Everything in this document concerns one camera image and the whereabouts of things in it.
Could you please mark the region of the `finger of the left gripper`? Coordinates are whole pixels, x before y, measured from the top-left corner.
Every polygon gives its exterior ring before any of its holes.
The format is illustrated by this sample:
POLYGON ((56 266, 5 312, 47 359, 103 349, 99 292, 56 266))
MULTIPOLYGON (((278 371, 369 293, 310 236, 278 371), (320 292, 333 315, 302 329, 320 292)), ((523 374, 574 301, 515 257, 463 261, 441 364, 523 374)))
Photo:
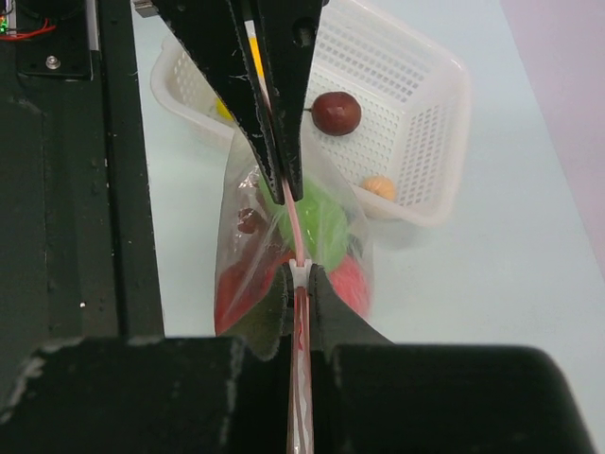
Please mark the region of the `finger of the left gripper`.
POLYGON ((248 140, 266 183, 262 164, 268 122, 245 25, 250 3, 181 0, 155 1, 153 6, 248 140))
POLYGON ((303 197, 301 127, 324 1, 264 0, 254 3, 254 28, 264 70, 263 115, 268 122, 262 164, 275 201, 289 187, 303 197))

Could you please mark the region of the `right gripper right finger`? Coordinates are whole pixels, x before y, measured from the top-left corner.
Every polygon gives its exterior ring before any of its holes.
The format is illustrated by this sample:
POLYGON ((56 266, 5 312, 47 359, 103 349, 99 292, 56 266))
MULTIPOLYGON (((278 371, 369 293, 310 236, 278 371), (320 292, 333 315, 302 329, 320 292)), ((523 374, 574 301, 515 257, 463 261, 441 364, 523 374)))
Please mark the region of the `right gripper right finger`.
POLYGON ((319 453, 591 453, 566 379, 521 345, 402 344, 309 276, 319 453))

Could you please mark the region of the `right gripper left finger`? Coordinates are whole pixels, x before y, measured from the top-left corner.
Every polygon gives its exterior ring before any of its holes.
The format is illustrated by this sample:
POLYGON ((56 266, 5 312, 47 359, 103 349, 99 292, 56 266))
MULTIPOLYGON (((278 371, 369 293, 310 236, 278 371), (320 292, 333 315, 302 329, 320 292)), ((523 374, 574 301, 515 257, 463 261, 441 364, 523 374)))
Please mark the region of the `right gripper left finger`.
MULTIPOLYGON (((266 296, 292 303, 288 267, 266 296)), ((290 337, 72 338, 29 355, 1 412, 5 453, 286 453, 290 337)))

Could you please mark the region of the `red toy lobster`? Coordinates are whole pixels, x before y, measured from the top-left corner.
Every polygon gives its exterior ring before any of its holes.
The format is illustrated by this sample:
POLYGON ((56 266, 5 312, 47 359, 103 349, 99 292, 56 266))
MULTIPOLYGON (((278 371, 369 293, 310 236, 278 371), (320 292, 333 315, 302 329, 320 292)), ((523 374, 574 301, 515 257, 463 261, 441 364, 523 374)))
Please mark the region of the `red toy lobster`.
POLYGON ((294 258, 276 228, 252 208, 238 212, 237 232, 244 239, 236 260, 218 275, 214 323, 221 335, 264 298, 276 270, 294 258))

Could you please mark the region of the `red toy apple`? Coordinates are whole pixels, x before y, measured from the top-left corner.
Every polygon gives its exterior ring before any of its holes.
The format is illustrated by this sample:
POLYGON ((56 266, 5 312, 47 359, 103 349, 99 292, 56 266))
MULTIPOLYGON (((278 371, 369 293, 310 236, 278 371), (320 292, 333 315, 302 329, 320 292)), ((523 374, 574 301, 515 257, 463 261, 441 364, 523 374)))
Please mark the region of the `red toy apple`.
POLYGON ((367 318, 371 306, 371 290, 358 262, 346 255, 340 264, 328 272, 337 296, 359 316, 367 318))

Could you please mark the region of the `light green toy cucumber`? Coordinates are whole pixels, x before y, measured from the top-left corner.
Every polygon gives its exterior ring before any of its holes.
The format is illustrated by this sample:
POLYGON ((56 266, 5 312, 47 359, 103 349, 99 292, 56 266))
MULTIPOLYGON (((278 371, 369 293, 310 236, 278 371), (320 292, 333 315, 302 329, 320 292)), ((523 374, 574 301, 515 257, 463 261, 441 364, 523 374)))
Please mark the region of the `light green toy cucumber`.
MULTIPOLYGON (((328 271, 334 270, 348 249, 349 225, 342 205, 309 177, 303 177, 303 198, 296 202, 303 245, 310 258, 328 271)), ((294 237, 285 205, 275 204, 261 177, 258 187, 264 198, 269 217, 286 245, 294 250, 294 237)))

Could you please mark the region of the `clear zip top bag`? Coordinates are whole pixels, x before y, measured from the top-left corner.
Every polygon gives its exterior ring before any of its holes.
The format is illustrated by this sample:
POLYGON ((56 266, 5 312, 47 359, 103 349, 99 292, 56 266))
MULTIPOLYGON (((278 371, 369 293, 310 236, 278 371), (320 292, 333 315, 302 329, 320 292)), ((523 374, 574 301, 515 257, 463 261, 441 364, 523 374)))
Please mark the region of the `clear zip top bag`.
POLYGON ((214 329, 236 349, 218 451, 351 453, 367 396, 355 378, 370 328, 372 242, 322 141, 353 134, 358 101, 317 93, 302 111, 303 197, 277 203, 242 133, 224 177, 214 329))

